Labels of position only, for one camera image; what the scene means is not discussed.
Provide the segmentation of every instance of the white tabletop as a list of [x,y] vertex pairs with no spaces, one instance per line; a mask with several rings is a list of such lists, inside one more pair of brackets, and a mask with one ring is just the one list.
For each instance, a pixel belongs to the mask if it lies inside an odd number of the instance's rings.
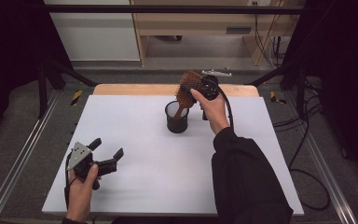
[[[294,215],[304,211],[282,156],[269,113],[261,97],[228,97],[235,132],[253,138],[271,163]],[[67,154],[75,142],[102,144],[94,160],[111,159],[123,147],[117,172],[103,176],[93,192],[91,213],[112,216],[215,216],[211,158],[214,134],[202,120],[199,105],[188,114],[184,133],[171,133],[164,108],[174,96],[91,95]],[[54,180],[42,211],[62,216],[64,165]]]

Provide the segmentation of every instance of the bristle brush head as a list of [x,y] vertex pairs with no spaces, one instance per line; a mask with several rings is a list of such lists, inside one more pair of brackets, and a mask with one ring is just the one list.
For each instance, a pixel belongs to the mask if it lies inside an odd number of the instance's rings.
[[183,108],[192,107],[196,101],[194,100],[193,95],[190,92],[190,89],[199,90],[200,87],[201,87],[200,74],[193,71],[188,71],[184,73],[175,94],[179,106]]

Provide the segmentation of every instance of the black jacket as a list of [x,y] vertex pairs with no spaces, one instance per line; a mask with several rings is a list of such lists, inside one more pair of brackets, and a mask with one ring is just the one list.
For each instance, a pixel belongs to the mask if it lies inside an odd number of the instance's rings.
[[[293,214],[277,176],[252,139],[225,128],[213,140],[213,189],[222,224],[289,223]],[[64,219],[62,224],[77,224]]]

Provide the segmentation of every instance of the hand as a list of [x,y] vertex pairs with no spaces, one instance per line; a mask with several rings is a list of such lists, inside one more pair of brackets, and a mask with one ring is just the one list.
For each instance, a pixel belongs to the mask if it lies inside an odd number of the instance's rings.
[[199,91],[193,89],[190,91],[194,99],[200,102],[200,105],[210,122],[211,129],[215,134],[218,134],[226,127],[229,127],[226,116],[225,100],[222,95],[219,94],[216,99],[209,101]]
[[92,195],[92,183],[97,178],[98,175],[98,165],[93,164],[89,169],[84,183],[76,178],[74,170],[70,171],[69,174],[69,205],[68,212],[66,213],[66,218],[80,223],[84,223],[86,218],[90,213],[90,203]]

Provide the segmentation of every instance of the black mesh cup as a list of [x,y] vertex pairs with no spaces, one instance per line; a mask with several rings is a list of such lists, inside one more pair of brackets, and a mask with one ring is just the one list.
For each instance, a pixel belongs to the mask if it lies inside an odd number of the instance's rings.
[[165,114],[167,115],[167,127],[172,133],[182,133],[187,129],[188,108],[183,109],[180,116],[175,117],[179,109],[179,103],[172,101],[165,106]]

